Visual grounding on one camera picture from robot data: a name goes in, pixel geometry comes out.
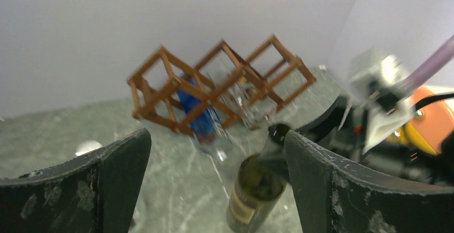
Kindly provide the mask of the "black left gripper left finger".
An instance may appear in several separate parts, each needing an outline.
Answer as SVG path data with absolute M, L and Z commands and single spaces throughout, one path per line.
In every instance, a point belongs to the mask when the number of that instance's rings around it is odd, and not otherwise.
M 56 166 L 1 179 L 1 232 L 128 232 L 151 147 L 143 128 Z

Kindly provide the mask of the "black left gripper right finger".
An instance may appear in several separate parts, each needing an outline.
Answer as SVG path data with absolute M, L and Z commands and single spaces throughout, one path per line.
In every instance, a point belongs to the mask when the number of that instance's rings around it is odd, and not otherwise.
M 453 188 L 389 176 L 295 131 L 285 137 L 303 232 L 453 232 Z

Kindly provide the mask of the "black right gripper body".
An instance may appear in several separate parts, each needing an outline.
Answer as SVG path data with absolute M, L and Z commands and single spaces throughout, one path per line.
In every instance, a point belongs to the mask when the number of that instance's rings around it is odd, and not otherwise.
M 365 146 L 368 110 L 339 95 L 318 118 L 296 131 L 319 146 L 352 161 L 359 161 Z

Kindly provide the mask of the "green bottle silver neck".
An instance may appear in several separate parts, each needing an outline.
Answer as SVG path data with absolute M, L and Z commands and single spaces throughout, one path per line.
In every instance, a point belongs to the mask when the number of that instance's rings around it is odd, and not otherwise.
M 262 151 L 240 164 L 226 209 L 233 232 L 257 232 L 290 182 L 284 149 L 290 129 L 285 123 L 269 126 Z

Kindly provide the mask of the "blue square glass bottle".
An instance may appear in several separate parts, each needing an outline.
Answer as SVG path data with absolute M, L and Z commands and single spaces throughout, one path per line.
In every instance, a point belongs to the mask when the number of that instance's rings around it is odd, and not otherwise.
M 184 90 L 177 90 L 178 98 L 183 111 L 188 114 L 201 101 Z M 232 142 L 227 131 L 221 125 L 220 118 L 212 106 L 208 106 L 198 117 L 189 123 L 193 130 L 198 149 L 207 155 L 219 160 L 228 159 L 228 151 Z

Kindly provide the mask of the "clear glass jar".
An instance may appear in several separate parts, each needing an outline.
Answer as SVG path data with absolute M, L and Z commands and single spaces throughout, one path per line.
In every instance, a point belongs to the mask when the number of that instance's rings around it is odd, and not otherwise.
M 217 55 L 214 58 L 212 65 L 207 65 L 204 72 L 215 86 L 220 86 L 227 79 L 234 66 L 226 61 L 226 55 Z M 250 97 L 253 96 L 258 89 L 244 77 L 241 77 L 232 86 L 228 87 L 224 94 L 221 95 L 225 104 L 235 111 L 243 120 L 246 127 L 251 130 L 260 128 L 260 124 L 256 117 L 256 112 L 252 108 L 246 107 Z

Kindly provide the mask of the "clear whisky bottle black label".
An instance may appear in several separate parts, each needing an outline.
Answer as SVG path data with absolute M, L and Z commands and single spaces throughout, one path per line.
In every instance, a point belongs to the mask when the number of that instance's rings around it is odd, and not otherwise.
M 268 127 L 274 123 L 276 115 L 277 104 L 266 95 L 250 104 L 250 99 L 256 92 L 258 89 L 252 83 L 244 81 L 239 85 L 239 96 L 236 98 L 240 116 L 250 130 Z

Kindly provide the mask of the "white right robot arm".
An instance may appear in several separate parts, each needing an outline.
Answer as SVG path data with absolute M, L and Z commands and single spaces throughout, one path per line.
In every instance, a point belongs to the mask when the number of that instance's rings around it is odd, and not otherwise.
M 339 96 L 320 117 L 297 132 L 325 149 L 381 173 L 430 185 L 453 185 L 453 119 L 444 101 L 449 94 L 429 95 L 416 103 L 423 115 L 413 118 L 371 149 L 368 109 Z

